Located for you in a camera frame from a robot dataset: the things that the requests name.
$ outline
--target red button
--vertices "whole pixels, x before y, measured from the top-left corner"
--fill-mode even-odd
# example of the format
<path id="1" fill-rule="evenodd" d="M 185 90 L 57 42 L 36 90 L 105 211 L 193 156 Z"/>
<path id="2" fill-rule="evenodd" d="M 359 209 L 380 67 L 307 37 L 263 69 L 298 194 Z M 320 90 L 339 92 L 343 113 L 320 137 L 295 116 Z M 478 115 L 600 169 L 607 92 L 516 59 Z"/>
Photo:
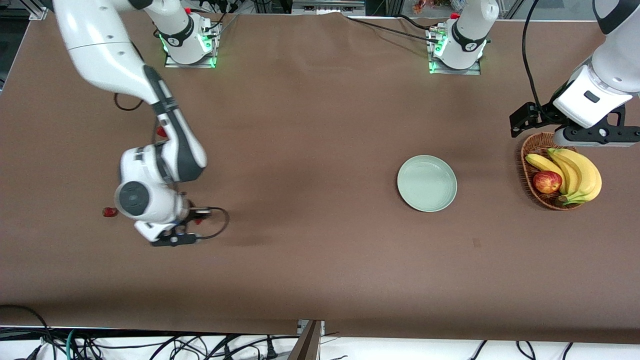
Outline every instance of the red button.
<path id="1" fill-rule="evenodd" d="M 158 136 L 162 136 L 163 138 L 166 138 L 166 131 L 162 126 L 158 126 L 158 128 L 156 129 L 156 134 L 158 134 Z"/>

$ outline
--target white floor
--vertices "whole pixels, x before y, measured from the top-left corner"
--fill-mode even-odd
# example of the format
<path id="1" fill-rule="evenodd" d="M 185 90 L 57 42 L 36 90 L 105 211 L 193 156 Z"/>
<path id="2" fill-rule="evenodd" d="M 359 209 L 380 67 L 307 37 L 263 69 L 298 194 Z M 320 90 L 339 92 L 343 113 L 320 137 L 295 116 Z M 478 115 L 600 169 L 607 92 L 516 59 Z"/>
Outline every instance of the white floor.
<path id="1" fill-rule="evenodd" d="M 96 343 L 108 346 L 128 346 L 161 343 L 168 338 L 169 337 L 105 338 L 97 340 Z M 209 336 L 204 338 L 209 349 L 212 349 L 212 347 L 222 339 L 222 336 Z M 230 344 L 230 349 L 233 350 L 238 346 L 260 339 L 264 339 L 264 336 L 242 336 Z M 286 359 L 295 341 L 295 339 L 291 339 L 275 340 L 273 342 L 276 352 L 280 354 L 279 359 Z M 0 341 L 0 359 L 24 359 L 39 343 L 37 340 Z M 345 360 L 469 360 L 476 351 L 480 341 L 325 337 L 322 343 L 320 360 L 336 360 L 342 356 L 346 356 L 344 358 Z M 192 342 L 191 345 L 204 351 L 202 344 L 197 341 Z M 522 343 L 522 345 L 525 351 L 528 351 L 526 344 Z M 532 345 L 536 352 L 536 360 L 561 360 L 563 350 L 567 344 L 534 342 Z M 267 352 L 266 343 L 260 343 L 257 346 L 264 357 Z M 136 349 L 103 349 L 103 360 L 149 360 L 149 357 L 157 348 L 158 346 L 156 345 Z M 167 346 L 158 354 L 155 360 L 169 359 L 172 349 L 172 345 Z M 41 349 L 37 359 L 48 360 L 52 358 L 51 346 L 46 345 Z M 66 357 L 59 351 L 58 359 L 64 360 Z M 190 352 L 183 351 L 180 352 L 175 359 L 197 360 L 197 357 Z M 234 359 L 257 359 L 257 350 L 248 348 L 234 355 Z M 478 357 L 478 360 L 485 359 L 526 360 L 526 358 L 518 352 L 514 341 L 489 341 Z M 640 345 L 576 343 L 569 351 L 566 360 L 579 359 L 638 360 L 640 359 Z"/>

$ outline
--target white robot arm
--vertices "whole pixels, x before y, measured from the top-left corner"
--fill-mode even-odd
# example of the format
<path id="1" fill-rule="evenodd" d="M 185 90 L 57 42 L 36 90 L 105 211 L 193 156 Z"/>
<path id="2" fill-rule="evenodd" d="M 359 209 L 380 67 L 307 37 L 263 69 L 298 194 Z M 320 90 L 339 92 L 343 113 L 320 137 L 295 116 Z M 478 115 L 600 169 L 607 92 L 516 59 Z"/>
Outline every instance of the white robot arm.
<path id="1" fill-rule="evenodd" d="M 640 141 L 640 127 L 624 125 L 624 104 L 640 93 L 640 1 L 593 0 L 593 9 L 605 42 L 548 104 L 539 109 L 528 102 L 510 116 L 512 137 L 559 124 L 558 145 L 631 146 Z M 616 125 L 607 122 L 609 114 L 618 116 Z"/>
<path id="2" fill-rule="evenodd" d="M 60 32 L 78 73 L 101 89 L 143 99 L 164 128 L 169 140 L 129 149 L 122 155 L 115 202 L 122 213 L 136 220 L 135 228 L 153 245 L 179 243 L 178 236 L 172 236 L 168 243 L 160 241 L 185 219 L 193 218 L 190 202 L 170 186 L 197 179 L 207 166 L 207 155 L 166 83 L 132 46 L 118 12 L 145 10 L 169 44 L 167 50 L 172 58 L 184 63 L 198 61 L 206 53 L 200 16 L 187 14 L 179 0 L 53 3 Z M 195 242 L 196 236 L 190 235 L 185 243 Z"/>
<path id="3" fill-rule="evenodd" d="M 498 19 L 495 0 L 470 0 L 460 18 L 445 22 L 447 40 L 434 55 L 452 69 L 467 69 L 482 56 L 486 36 Z"/>

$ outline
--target small red object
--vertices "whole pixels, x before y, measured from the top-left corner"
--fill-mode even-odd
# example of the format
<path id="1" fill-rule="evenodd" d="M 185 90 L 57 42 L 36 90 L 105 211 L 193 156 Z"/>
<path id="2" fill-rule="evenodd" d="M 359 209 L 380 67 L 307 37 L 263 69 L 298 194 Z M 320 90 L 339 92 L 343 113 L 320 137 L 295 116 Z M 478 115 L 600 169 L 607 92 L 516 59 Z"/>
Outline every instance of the small red object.
<path id="1" fill-rule="evenodd" d="M 166 131 L 162 126 L 158 126 L 158 128 L 156 129 L 156 134 L 158 134 L 158 136 L 162 136 L 163 138 L 166 138 Z"/>
<path id="2" fill-rule="evenodd" d="M 113 218 L 118 214 L 118 209 L 116 208 L 104 208 L 102 209 L 102 216 L 106 218 Z"/>

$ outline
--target metal frame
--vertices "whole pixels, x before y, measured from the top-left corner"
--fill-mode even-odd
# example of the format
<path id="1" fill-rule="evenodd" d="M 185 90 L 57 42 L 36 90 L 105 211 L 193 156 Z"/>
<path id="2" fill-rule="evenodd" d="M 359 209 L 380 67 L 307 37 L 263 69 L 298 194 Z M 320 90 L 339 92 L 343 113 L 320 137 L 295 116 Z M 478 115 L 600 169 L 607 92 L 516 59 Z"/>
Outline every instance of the metal frame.
<path id="1" fill-rule="evenodd" d="M 30 14 L 29 20 L 44 20 L 47 16 L 47 9 L 40 0 L 20 0 L 24 9 Z"/>
<path id="2" fill-rule="evenodd" d="M 516 15 L 516 13 L 518 12 L 518 10 L 520 9 L 520 7 L 522 6 L 523 3 L 524 3 L 524 0 L 516 0 L 516 2 L 513 4 L 513 6 L 507 12 L 507 14 L 505 14 L 502 18 L 503 19 L 513 19 L 513 17 Z"/>
<path id="3" fill-rule="evenodd" d="M 298 329 L 302 328 L 302 335 L 298 338 L 287 360 L 317 360 L 320 349 L 320 337 L 324 332 L 322 320 L 300 320 Z"/>

